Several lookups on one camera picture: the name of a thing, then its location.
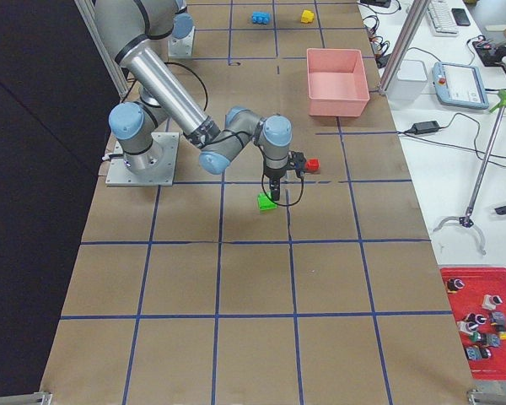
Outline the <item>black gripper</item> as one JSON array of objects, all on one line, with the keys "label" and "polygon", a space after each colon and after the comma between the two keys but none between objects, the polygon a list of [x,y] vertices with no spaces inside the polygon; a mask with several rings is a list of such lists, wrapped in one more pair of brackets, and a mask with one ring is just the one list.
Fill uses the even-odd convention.
[{"label": "black gripper", "polygon": [[269,180],[271,200],[279,201],[280,179],[288,171],[294,171],[299,179],[304,178],[306,162],[307,159],[302,152],[289,151],[279,160],[270,159],[267,155],[264,155],[264,175]]}]

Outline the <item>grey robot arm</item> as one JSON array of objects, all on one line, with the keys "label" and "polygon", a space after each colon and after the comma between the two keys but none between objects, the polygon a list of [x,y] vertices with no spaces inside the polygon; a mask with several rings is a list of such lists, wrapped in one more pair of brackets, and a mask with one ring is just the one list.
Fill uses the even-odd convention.
[{"label": "grey robot arm", "polygon": [[109,56],[141,85],[137,100],[123,102],[109,114],[124,163],[133,172],[152,169],[163,154],[152,132],[170,118],[199,149],[201,167],[213,175],[225,172],[253,143],[262,155],[262,190],[277,203],[286,173],[292,170],[302,179],[307,171],[304,154],[289,148],[290,120],[236,106],[228,112],[225,127],[219,128],[151,46],[153,41],[185,37],[192,31],[186,9],[184,1],[98,1],[94,6],[94,23]]},{"label": "grey robot arm", "polygon": [[173,17],[173,27],[170,37],[174,40],[185,39],[194,28],[193,18],[188,12],[186,0],[174,0],[176,11]]}]

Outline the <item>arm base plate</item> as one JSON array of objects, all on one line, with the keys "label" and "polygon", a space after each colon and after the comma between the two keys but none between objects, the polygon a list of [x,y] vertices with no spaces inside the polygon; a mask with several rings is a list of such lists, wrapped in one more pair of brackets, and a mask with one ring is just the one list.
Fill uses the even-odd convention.
[{"label": "arm base plate", "polygon": [[179,149],[178,132],[153,132],[151,149],[139,155],[125,154],[115,142],[106,175],[107,186],[172,186]]}]

